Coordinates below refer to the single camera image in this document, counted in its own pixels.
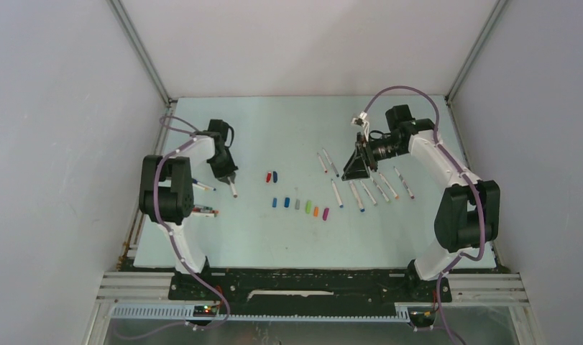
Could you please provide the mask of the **orange cap marker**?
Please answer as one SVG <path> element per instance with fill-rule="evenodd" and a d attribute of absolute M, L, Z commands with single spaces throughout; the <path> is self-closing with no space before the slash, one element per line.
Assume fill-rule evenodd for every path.
<path fill-rule="evenodd" d="M 378 173 L 378 175 L 380 176 L 380 179 L 383 181 L 384 184 L 386 184 L 387 188 L 389 189 L 389 191 L 392 193 L 392 196 L 395 200 L 399 199 L 399 195 L 396 192 L 396 190 L 393 188 L 393 186 L 391 185 L 391 183 L 389 182 L 389 180 L 382 174 L 382 173 Z"/>

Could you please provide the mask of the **brown cap marker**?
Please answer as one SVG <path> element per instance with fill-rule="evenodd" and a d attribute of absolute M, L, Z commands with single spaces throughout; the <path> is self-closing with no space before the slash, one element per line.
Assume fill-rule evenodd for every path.
<path fill-rule="evenodd" d="M 236 188 L 235 183 L 234 183 L 234 178 L 232 176 L 229 176 L 228 182 L 229 182 L 229 187 L 231 189 L 231 194 L 232 194 L 233 198 L 238 198 L 238 192 L 237 192 L 237 188 Z"/>

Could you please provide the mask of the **red cap marker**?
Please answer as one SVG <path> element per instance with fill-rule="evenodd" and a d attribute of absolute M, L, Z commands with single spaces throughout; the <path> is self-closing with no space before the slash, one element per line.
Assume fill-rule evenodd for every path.
<path fill-rule="evenodd" d="M 328 169 L 327 169 L 327 166 L 326 166 L 326 164 L 325 164 L 322 156 L 318 152 L 316 153 L 316 156 L 317 156 L 318 161 L 320 162 L 320 165 L 321 165 L 321 167 L 323 169 L 323 173 L 327 174 L 328 173 Z"/>

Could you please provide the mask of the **green cap marker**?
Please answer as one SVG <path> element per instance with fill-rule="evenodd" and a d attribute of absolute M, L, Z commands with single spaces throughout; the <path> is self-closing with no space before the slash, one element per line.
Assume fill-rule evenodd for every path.
<path fill-rule="evenodd" d="M 374 184 L 374 186 L 376 187 L 377 191 L 380 193 L 380 195 L 382 196 L 382 198 L 384 199 L 384 201 L 386 203 L 390 202 L 390 198 L 388 197 L 388 195 L 386 194 L 386 192 L 380 187 L 380 185 L 375 181 L 374 178 L 370 178 L 370 180 L 372 181 L 372 183 Z"/>

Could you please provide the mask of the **light blue marker body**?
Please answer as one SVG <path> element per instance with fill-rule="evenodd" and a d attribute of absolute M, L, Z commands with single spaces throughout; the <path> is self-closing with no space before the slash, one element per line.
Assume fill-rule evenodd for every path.
<path fill-rule="evenodd" d="M 343 208 L 344 207 L 343 200 L 341 199 L 339 189 L 337 188 L 336 183 L 333 179 L 331 179 L 331 186 L 332 186 L 332 190 L 334 192 L 334 196 L 335 196 L 336 202 L 338 203 L 339 208 Z"/>

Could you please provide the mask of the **purple cap marker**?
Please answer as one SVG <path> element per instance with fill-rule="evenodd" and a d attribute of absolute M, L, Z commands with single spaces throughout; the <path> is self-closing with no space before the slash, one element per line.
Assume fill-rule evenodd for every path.
<path fill-rule="evenodd" d="M 394 171 L 396 172 L 396 174 L 397 174 L 398 178 L 400 179 L 400 181 L 401 181 L 401 183 L 402 183 L 402 185 L 403 185 L 404 189 L 405 189 L 405 190 L 406 190 L 406 192 L 408 193 L 408 196 L 409 196 L 409 198 L 410 198 L 410 199 L 412 199 L 412 200 L 415 200 L 415 199 L 416 199 L 416 196 L 415 196 L 415 194 L 413 193 L 413 191 L 410 189 L 410 187 L 409 187 L 409 185 L 408 185 L 408 183 L 407 183 L 406 179 L 405 179 L 405 178 L 404 178 L 404 176 L 402 175 L 402 173 L 399 171 L 399 169 L 398 169 L 396 166 L 394 166 L 394 167 L 393 167 L 393 169 L 394 169 Z"/>

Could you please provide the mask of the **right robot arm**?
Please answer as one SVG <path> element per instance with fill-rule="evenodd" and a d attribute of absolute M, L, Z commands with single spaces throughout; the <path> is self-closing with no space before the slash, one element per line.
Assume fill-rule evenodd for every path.
<path fill-rule="evenodd" d="M 382 160 L 410 155 L 419 161 L 442 189 L 433 222 L 435 240 L 409 268 L 404 289 L 413 300 L 433 291 L 432 280 L 445 275 L 462 259 L 480 261 L 486 244 L 498 235 L 500 187 L 483 180 L 451 153 L 439 135 L 438 120 L 415 119 L 407 105 L 394 106 L 385 118 L 388 132 L 373 138 L 368 115 L 360 113 L 352 124 L 361 127 L 354 152 L 344 166 L 342 179 L 365 179 L 377 172 Z"/>

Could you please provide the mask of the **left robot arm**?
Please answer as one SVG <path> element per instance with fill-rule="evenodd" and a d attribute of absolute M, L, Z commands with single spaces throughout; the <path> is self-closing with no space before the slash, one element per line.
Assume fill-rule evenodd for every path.
<path fill-rule="evenodd" d="M 201 271 L 207 256 L 187 230 L 194 202 L 192 169 L 206 163 L 214 177 L 227 184 L 234 198 L 236 166 L 230 152 L 233 127 L 222 119 L 210 120 L 205 131 L 187 131 L 189 138 L 166 155 L 147 155 L 142 161 L 139 209 L 158 225 L 175 253 L 175 267 L 190 274 L 186 290 L 205 299 L 214 289 L 213 279 Z"/>

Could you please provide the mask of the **yellow black marker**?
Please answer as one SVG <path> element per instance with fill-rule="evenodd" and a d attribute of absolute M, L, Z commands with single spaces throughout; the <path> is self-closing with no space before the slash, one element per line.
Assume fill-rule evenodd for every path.
<path fill-rule="evenodd" d="M 193 179 L 193 186 L 200 188 L 201 190 L 210 190 L 216 191 L 216 188 L 205 183 L 200 182 L 199 180 Z"/>

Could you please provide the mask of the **green red marker cluster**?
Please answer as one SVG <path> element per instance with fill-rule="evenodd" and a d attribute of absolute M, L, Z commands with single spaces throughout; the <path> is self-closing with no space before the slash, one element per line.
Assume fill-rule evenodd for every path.
<path fill-rule="evenodd" d="M 190 216 L 195 217 L 209 217 L 216 218 L 219 215 L 219 211 L 211 207 L 194 207 L 190 213 Z"/>

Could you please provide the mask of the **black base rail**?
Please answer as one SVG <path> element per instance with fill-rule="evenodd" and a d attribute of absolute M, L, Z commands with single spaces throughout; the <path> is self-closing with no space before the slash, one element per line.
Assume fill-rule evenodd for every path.
<path fill-rule="evenodd" d="M 396 316 L 401 303 L 452 300 L 447 279 L 422 281 L 408 269 L 317 270 L 207 268 L 197 277 L 175 272 L 170 300 L 219 302 L 233 316 Z"/>

